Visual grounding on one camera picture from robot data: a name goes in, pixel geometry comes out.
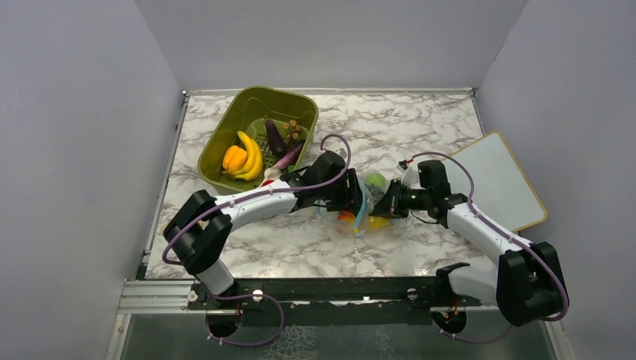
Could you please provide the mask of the orange fake peach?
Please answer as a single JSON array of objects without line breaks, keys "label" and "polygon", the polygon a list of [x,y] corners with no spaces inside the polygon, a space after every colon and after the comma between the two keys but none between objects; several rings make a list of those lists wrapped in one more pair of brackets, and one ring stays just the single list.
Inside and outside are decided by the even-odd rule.
[{"label": "orange fake peach", "polygon": [[353,226],[356,222],[356,215],[351,211],[341,211],[337,216],[337,221]]}]

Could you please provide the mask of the dark fake grape bunch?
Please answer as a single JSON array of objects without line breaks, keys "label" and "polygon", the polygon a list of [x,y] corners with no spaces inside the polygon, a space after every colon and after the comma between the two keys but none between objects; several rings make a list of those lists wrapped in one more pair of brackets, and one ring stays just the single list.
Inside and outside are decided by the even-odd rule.
[{"label": "dark fake grape bunch", "polygon": [[378,187],[375,184],[366,184],[365,186],[369,190],[370,198],[374,203],[378,203],[386,194],[382,187]]}]

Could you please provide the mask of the green fake lime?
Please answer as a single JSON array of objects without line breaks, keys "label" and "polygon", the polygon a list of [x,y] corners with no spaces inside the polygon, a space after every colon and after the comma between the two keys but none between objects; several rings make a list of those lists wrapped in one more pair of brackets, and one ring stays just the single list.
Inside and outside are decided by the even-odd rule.
[{"label": "green fake lime", "polygon": [[384,189],[387,185],[387,179],[379,172],[372,172],[365,176],[364,183],[367,186],[374,186],[376,188]]}]

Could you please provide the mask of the clear zip top bag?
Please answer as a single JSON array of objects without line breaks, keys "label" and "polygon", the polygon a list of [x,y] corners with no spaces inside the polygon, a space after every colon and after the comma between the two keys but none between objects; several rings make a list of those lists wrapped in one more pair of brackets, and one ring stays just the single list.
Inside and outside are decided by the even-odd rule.
[{"label": "clear zip top bag", "polygon": [[[377,230],[377,231],[373,231],[373,232],[367,230],[368,220],[369,220],[369,217],[371,217],[371,212],[373,211],[376,203],[374,203],[374,201],[370,198],[370,192],[365,186],[366,185],[365,176],[375,172],[376,171],[366,172],[362,175],[361,179],[358,180],[359,184],[361,185],[361,189],[363,191],[364,202],[359,211],[352,212],[354,215],[356,215],[355,224],[353,226],[349,225],[348,223],[337,221],[337,216],[335,216],[332,213],[329,213],[329,214],[327,213],[326,208],[324,207],[325,203],[318,202],[315,207],[315,210],[318,216],[321,218],[322,224],[332,226],[339,233],[344,234],[345,236],[355,236],[358,238],[361,238],[365,233],[375,233],[380,230],[384,230],[385,228]],[[389,180],[387,179],[387,185],[384,188],[385,192],[387,191],[388,187],[389,187]]]}]

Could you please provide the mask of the dark fake eggplant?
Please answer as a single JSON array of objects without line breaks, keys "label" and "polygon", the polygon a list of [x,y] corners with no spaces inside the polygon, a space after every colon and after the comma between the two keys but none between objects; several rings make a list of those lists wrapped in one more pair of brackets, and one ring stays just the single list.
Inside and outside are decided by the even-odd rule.
[{"label": "dark fake eggplant", "polygon": [[277,158],[282,158],[287,151],[285,140],[273,120],[266,119],[264,125],[271,153]]}]

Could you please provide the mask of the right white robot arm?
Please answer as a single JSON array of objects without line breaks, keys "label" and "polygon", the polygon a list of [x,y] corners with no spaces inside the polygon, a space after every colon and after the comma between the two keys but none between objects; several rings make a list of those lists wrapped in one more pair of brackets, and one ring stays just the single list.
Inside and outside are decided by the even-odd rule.
[{"label": "right white robot arm", "polygon": [[422,161],[417,173],[418,189],[401,180],[391,181],[371,216],[401,219],[412,211],[425,211],[479,248],[496,266],[486,271],[459,262],[438,269],[432,288],[440,304],[451,305],[469,296],[497,306],[513,326],[558,320],[566,314],[569,296],[552,245],[521,238],[479,211],[468,196],[452,193],[442,161]]}]

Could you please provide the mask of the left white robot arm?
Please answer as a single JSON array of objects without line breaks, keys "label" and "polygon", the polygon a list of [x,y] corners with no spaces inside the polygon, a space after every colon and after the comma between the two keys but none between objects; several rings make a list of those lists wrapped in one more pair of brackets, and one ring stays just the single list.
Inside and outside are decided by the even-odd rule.
[{"label": "left white robot arm", "polygon": [[236,288],[220,256],[232,232],[317,203],[327,212],[357,212],[366,200],[356,171],[339,154],[325,151],[310,166],[263,187],[227,196],[198,190],[166,225],[163,237],[178,263],[208,288],[209,301],[226,308],[235,301]]}]

